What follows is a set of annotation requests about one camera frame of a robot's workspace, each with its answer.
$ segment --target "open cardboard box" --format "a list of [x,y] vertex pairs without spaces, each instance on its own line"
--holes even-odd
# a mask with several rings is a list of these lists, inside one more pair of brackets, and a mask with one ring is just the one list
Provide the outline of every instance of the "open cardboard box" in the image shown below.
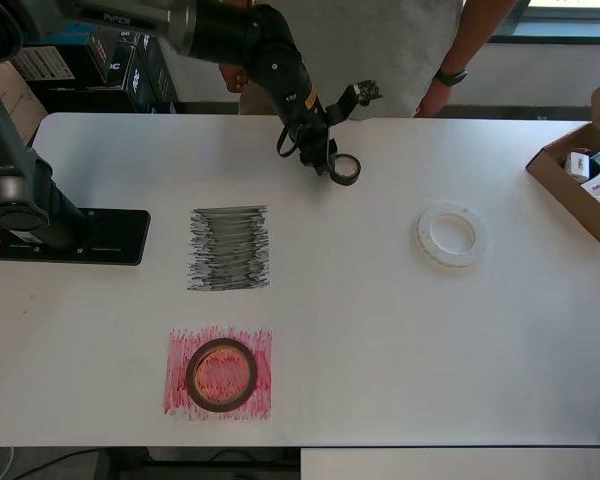
[[591,118],[591,123],[540,150],[527,171],[600,242],[600,203],[563,168],[567,153],[577,148],[600,151],[600,87],[591,95]]

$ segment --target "red scribbles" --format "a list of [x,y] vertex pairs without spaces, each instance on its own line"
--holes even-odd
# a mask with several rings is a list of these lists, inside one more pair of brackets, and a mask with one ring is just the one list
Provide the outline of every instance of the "red scribbles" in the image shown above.
[[[187,393],[186,371],[195,351],[216,338],[232,338],[244,344],[256,359],[258,380],[247,402],[231,412],[213,413],[193,403]],[[244,388],[247,365],[231,350],[210,355],[198,369],[198,380],[207,398],[226,400]],[[236,327],[208,327],[200,332],[174,330],[169,340],[167,378],[164,387],[165,414],[187,420],[266,420],[271,413],[271,332],[244,331]]]

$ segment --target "cable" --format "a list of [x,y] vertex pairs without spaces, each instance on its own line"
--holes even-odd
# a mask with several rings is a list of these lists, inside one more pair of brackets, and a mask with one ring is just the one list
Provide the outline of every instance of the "cable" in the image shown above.
[[251,455],[249,452],[247,452],[246,450],[240,450],[239,448],[225,448],[224,450],[220,450],[219,452],[217,452],[216,454],[214,454],[209,461],[213,462],[216,458],[218,458],[220,455],[224,455],[225,453],[229,453],[229,452],[233,452],[233,453],[239,453],[240,455],[243,455],[245,457],[247,457],[250,461],[252,462],[257,462],[258,460],[256,460],[256,458]]
[[303,124],[298,125],[298,128],[296,129],[296,134],[295,134],[296,139],[293,140],[293,146],[286,152],[283,152],[282,146],[284,145],[284,141],[287,139],[287,136],[289,135],[290,128],[291,127],[290,127],[289,123],[287,123],[284,126],[284,128],[282,129],[282,133],[280,134],[280,138],[278,138],[278,144],[276,145],[276,150],[278,151],[278,155],[280,155],[282,158],[289,157],[298,149],[298,147],[300,146],[300,135],[302,134],[302,131],[309,128],[309,126],[303,125]]
[[0,480],[2,480],[4,478],[4,476],[7,474],[7,472],[11,468],[11,464],[13,463],[13,457],[15,455],[15,450],[13,447],[9,447],[9,448],[11,449],[11,453],[9,453],[9,462],[7,462],[7,466],[4,468],[2,475],[0,475]]
[[39,472],[40,470],[50,467],[51,465],[55,465],[58,462],[66,460],[67,458],[75,457],[78,455],[85,455],[87,453],[95,453],[95,452],[99,452],[100,450],[102,450],[102,449],[101,448],[90,448],[89,450],[80,450],[79,452],[73,452],[68,455],[64,455],[62,457],[56,458],[55,460],[51,460],[50,462],[45,463],[44,465],[40,465],[39,467],[31,469],[28,472],[24,472],[23,474],[18,475],[17,477],[13,478],[12,480],[20,480],[21,478],[28,477],[29,475],[31,475],[33,473]]

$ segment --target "person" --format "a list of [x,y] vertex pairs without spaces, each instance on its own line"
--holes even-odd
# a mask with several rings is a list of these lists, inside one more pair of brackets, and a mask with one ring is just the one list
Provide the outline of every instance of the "person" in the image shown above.
[[[247,8],[248,0],[230,0]],[[286,18],[323,105],[375,80],[383,98],[352,118],[430,117],[515,0],[268,0]],[[275,113],[242,67],[220,65],[241,114]]]

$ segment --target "box label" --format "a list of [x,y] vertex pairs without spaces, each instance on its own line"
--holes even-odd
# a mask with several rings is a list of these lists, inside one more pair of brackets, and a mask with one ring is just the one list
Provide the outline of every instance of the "box label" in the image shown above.
[[15,230],[10,230],[10,232],[13,233],[16,237],[18,237],[23,242],[27,242],[27,243],[42,243],[42,240],[40,240],[38,237],[36,237],[32,233],[29,233],[29,232],[16,232]]
[[12,62],[25,80],[75,80],[56,47],[26,47]]

